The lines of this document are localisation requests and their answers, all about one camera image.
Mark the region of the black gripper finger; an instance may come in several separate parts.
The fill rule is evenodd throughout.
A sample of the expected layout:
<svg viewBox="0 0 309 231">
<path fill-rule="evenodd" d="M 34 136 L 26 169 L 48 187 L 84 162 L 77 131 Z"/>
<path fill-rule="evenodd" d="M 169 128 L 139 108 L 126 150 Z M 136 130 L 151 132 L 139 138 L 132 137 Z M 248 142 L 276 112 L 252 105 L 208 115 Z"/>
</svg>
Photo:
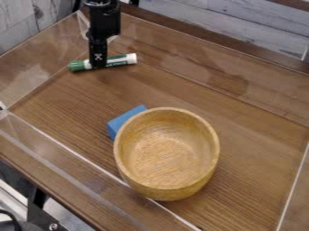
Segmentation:
<svg viewBox="0 0 309 231">
<path fill-rule="evenodd" d="M 106 42 L 105 40 L 89 40 L 89 63 L 93 69 L 100 69 L 106 62 Z"/>
</svg>

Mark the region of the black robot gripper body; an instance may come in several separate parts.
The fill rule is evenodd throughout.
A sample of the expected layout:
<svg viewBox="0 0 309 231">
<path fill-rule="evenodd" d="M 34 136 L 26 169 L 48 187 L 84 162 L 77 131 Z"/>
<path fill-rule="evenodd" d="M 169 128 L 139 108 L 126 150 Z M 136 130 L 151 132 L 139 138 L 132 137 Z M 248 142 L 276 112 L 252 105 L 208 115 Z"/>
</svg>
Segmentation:
<svg viewBox="0 0 309 231">
<path fill-rule="evenodd" d="M 89 9 L 88 35 L 93 40 L 106 40 L 120 34 L 118 0 L 85 0 Z"/>
</svg>

